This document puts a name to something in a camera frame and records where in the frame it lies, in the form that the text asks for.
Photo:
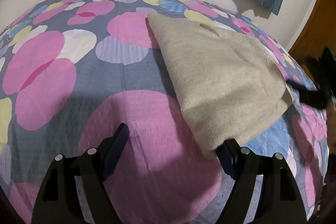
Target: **towel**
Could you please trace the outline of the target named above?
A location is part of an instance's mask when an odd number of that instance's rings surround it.
[[[206,157],[225,140],[243,146],[292,104],[285,80],[252,36],[149,14],[183,117]]]

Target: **floral bedspread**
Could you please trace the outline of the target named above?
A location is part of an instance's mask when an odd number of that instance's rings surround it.
[[[105,188],[124,223],[215,223],[234,181],[202,157],[185,124],[149,13],[259,38],[283,76],[315,88],[257,24],[199,0],[46,0],[0,36],[0,185],[26,223],[56,154],[76,156],[121,122],[130,139]],[[247,144],[286,158],[309,217],[327,168],[325,113],[293,105]],[[245,222],[253,220],[258,177]],[[86,221],[93,223],[80,179]]]

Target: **bedspread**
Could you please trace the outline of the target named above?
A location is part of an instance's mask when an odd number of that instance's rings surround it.
[[[257,37],[286,79],[315,88],[272,37],[243,15],[199,0],[46,0],[0,36],[0,185],[30,223],[56,154],[82,154],[124,122],[130,139],[104,182],[124,223],[215,223],[234,181],[205,159],[182,118],[149,13]],[[282,153],[313,213],[327,168],[326,114],[294,103],[247,144]],[[262,177],[245,222],[253,220]],[[86,221],[93,223],[77,188]]]

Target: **metal screw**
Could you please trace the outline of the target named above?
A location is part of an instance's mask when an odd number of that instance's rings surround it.
[[[55,156],[56,161],[59,161],[61,159],[63,159],[63,156],[61,154],[58,154],[58,155]]]
[[[282,160],[284,157],[281,153],[275,153],[275,157],[278,159],[278,160]]]
[[[240,149],[240,151],[241,151],[241,153],[243,153],[243,154],[249,154],[250,153],[250,149],[248,149],[247,147],[242,147],[241,149]]]
[[[95,154],[97,152],[97,149],[95,149],[94,147],[93,148],[90,148],[88,151],[87,151],[87,153],[89,154],[89,155],[93,155],[93,154]]]

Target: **pink circle pattern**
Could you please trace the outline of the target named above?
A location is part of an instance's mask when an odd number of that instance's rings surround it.
[[[252,37],[254,37],[254,33],[252,32],[252,30],[250,29],[250,27],[248,26],[247,23],[245,23],[243,20],[241,20],[240,18],[236,18],[236,17],[231,17],[232,22],[237,25],[245,34],[248,34]]]
[[[45,125],[70,97],[76,68],[66,58],[56,59],[63,45],[61,32],[41,33],[24,43],[8,64],[2,88],[8,95],[18,93],[17,122],[26,130]]]
[[[114,7],[114,2],[109,0],[89,2],[78,8],[76,15],[68,20],[68,25],[88,23],[96,16],[109,13]]]
[[[202,156],[178,102],[149,90],[111,95],[86,121],[78,154],[110,137],[121,122],[130,139],[104,182],[121,220],[177,224],[196,218],[218,193],[221,165]]]
[[[122,43],[140,47],[159,48],[150,29],[145,12],[125,12],[114,17],[107,25],[107,31]]]

